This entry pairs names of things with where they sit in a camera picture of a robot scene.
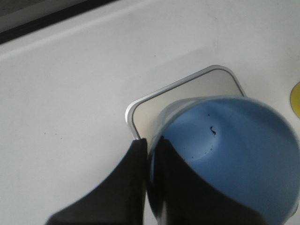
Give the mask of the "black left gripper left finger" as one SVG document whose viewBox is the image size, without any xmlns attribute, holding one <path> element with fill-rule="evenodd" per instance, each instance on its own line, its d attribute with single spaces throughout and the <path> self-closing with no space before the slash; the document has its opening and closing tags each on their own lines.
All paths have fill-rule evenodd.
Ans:
<svg viewBox="0 0 300 225">
<path fill-rule="evenodd" d="M 48 225 L 142 225 L 147 142 L 132 141 L 111 174 L 77 202 L 53 214 Z"/>
</svg>

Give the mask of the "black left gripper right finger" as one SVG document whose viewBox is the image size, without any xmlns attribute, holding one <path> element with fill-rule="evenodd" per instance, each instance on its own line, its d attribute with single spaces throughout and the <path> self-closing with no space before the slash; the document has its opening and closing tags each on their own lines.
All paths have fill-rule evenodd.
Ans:
<svg viewBox="0 0 300 225">
<path fill-rule="evenodd" d="M 159 225 L 263 225 L 256 211 L 222 194 L 161 138 L 153 153 L 150 206 Z"/>
</svg>

